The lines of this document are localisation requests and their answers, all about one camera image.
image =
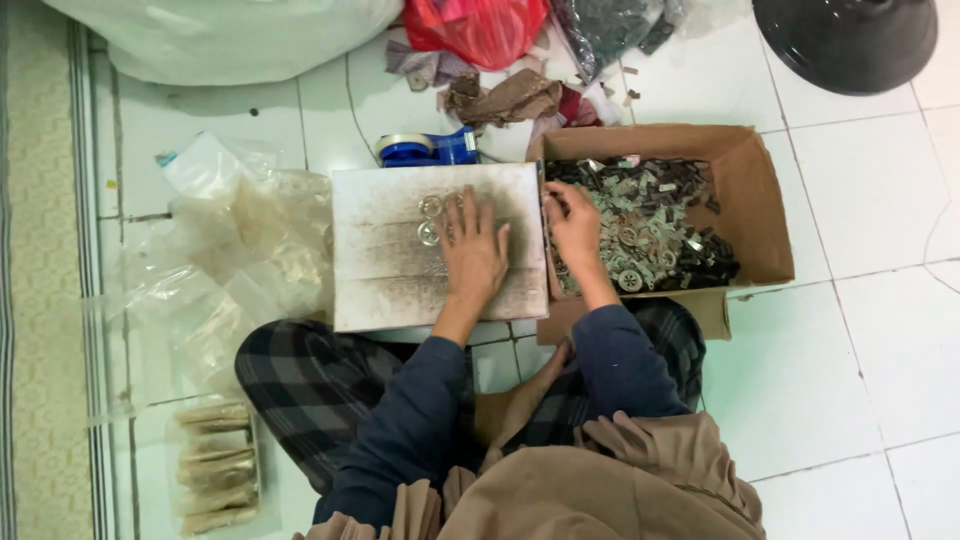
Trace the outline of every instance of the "white tile floor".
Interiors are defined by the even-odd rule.
[[[755,483],[771,538],[934,540],[960,528],[951,488],[960,482],[960,293],[951,290],[960,289],[960,5],[939,7],[940,43],[924,73],[870,98],[804,82],[770,53],[752,19],[670,42],[652,58],[628,53],[622,65],[638,75],[621,65],[606,73],[615,103],[627,88],[642,94],[619,107],[624,123],[755,125],[777,168],[797,280],[732,294],[733,340],[709,342],[704,368],[707,410],[739,475]],[[167,211],[173,192],[154,155],[200,130],[268,140],[285,166],[326,174],[373,166],[365,140],[452,131],[433,91],[411,93],[383,73],[389,37],[402,31],[296,80],[232,88],[146,85],[91,53],[106,280],[122,283],[113,265],[121,246]],[[556,42],[548,57],[547,75],[571,81]],[[505,76],[484,74],[485,85]],[[529,126],[488,130],[481,148],[519,160],[528,135]],[[950,194],[958,202],[949,204]],[[535,332],[530,320],[477,329],[481,391],[535,373],[550,354]],[[122,343],[113,349],[123,354]],[[172,532],[155,421],[134,423],[137,460],[127,468],[144,540]],[[306,530],[315,498],[275,450],[283,510],[260,537],[286,540]],[[133,528],[125,511],[120,522]]]

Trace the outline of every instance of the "brown fabric scrap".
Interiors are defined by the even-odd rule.
[[[525,68],[482,96],[480,76],[468,73],[450,84],[446,108],[455,110],[460,121],[468,126],[491,122],[502,128],[510,122],[556,114],[561,93],[560,81],[544,79]]]

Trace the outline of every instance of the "cardboard box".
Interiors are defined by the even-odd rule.
[[[527,160],[604,159],[628,154],[640,154],[644,159],[685,158],[709,162],[720,215],[700,205],[688,210],[685,221],[698,230],[711,226],[729,241],[740,262],[740,272],[731,286],[639,293],[622,298],[673,297],[690,310],[707,339],[730,339],[727,289],[786,283],[794,278],[780,184],[763,139],[753,128],[744,126],[655,124],[569,128],[548,132],[528,149]],[[541,183],[543,169],[538,167]],[[549,227],[545,215],[543,219]],[[565,297],[561,291],[549,241],[546,251],[554,302],[550,306],[550,317],[537,324],[541,345],[557,343],[585,312],[576,297]]]

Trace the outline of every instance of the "hand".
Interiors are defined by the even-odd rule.
[[[560,258],[580,285],[587,306],[619,304],[607,266],[600,260],[600,210],[582,186],[548,182],[543,209]]]
[[[464,207],[457,196],[446,198],[446,213],[435,221],[447,270],[446,304],[433,335],[466,346],[467,339],[487,302],[500,290],[507,275],[507,244],[510,225],[497,231],[493,205],[477,207],[473,189],[464,190]]]

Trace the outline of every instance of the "navy blue sleeve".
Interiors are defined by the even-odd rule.
[[[599,416],[617,410],[628,416],[660,418],[688,414],[666,361],[634,315],[624,306],[599,307],[573,325],[580,369]]]
[[[457,404],[467,384],[464,350],[430,337],[387,383],[360,425],[333,489],[317,502],[313,523],[341,512],[377,531],[394,520],[396,488],[437,481],[450,444]]]

